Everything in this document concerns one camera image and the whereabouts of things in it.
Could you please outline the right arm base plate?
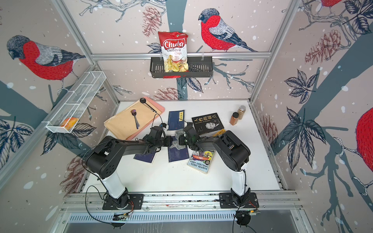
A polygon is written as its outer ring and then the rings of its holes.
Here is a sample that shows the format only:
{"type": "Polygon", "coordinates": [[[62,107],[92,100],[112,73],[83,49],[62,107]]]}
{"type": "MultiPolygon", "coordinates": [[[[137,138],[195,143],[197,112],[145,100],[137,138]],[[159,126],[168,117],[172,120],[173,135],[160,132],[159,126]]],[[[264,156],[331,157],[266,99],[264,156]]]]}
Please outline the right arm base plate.
{"type": "Polygon", "coordinates": [[[233,208],[259,208],[258,198],[256,193],[250,192],[239,197],[233,193],[219,193],[219,203],[221,209],[233,208]]]}

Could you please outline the dark blue book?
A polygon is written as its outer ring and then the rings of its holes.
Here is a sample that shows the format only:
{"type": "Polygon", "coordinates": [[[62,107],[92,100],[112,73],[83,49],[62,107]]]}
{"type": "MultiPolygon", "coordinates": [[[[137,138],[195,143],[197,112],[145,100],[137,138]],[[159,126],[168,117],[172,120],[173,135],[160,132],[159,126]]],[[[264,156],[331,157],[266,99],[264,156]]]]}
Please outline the dark blue book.
{"type": "Polygon", "coordinates": [[[153,162],[154,158],[155,158],[155,155],[156,155],[156,152],[149,153],[149,154],[136,154],[134,156],[134,159],[151,164],[153,162]]]}
{"type": "Polygon", "coordinates": [[[188,149],[186,147],[179,149],[178,140],[172,136],[172,144],[168,147],[168,161],[169,163],[179,162],[189,159],[188,149]]]}

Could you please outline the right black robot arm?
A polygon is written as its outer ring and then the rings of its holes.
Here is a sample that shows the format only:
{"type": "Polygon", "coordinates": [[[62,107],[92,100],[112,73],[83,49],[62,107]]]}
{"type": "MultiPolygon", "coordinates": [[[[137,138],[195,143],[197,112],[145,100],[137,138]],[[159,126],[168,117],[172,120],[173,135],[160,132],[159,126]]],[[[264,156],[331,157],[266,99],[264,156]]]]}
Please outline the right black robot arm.
{"type": "Polygon", "coordinates": [[[249,148],[231,131],[219,136],[199,136],[192,123],[181,130],[178,137],[180,146],[187,146],[193,151],[217,152],[224,164],[231,170],[231,197],[236,206],[243,206],[249,199],[250,188],[247,184],[247,164],[251,152],[249,148]]]}

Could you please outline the grey striped cloth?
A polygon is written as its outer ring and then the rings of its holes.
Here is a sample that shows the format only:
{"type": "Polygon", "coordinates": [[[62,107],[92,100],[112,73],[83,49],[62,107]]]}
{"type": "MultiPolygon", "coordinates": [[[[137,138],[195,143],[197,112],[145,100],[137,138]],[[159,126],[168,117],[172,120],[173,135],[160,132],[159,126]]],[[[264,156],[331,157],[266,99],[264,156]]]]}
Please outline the grey striped cloth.
{"type": "Polygon", "coordinates": [[[170,146],[170,149],[177,149],[177,150],[183,150],[186,148],[185,145],[181,145],[180,144],[180,138],[181,136],[184,136],[184,130],[183,129],[180,129],[180,130],[176,130],[175,132],[175,139],[173,140],[171,146],[170,146]]]}

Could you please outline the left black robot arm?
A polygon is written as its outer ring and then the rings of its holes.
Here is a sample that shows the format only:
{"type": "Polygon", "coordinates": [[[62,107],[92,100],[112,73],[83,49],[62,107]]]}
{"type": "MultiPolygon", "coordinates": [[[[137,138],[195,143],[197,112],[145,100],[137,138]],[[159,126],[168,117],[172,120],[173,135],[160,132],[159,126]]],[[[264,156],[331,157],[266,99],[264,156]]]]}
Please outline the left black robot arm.
{"type": "Polygon", "coordinates": [[[110,197],[118,199],[126,191],[116,172],[122,157],[136,154],[148,155],[160,151],[162,147],[169,147],[172,144],[172,137],[166,136],[165,128],[165,123],[153,126],[149,134],[138,140],[120,140],[107,136],[91,149],[85,164],[100,178],[110,197]]]}

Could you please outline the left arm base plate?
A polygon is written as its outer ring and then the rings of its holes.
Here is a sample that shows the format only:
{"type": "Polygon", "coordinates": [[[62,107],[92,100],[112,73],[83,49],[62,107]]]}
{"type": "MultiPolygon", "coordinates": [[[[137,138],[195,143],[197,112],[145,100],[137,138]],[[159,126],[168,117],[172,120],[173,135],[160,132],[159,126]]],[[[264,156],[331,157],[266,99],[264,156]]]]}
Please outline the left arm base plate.
{"type": "Polygon", "coordinates": [[[140,210],[142,208],[144,194],[123,194],[118,199],[106,195],[104,197],[103,210],[140,210]]]}

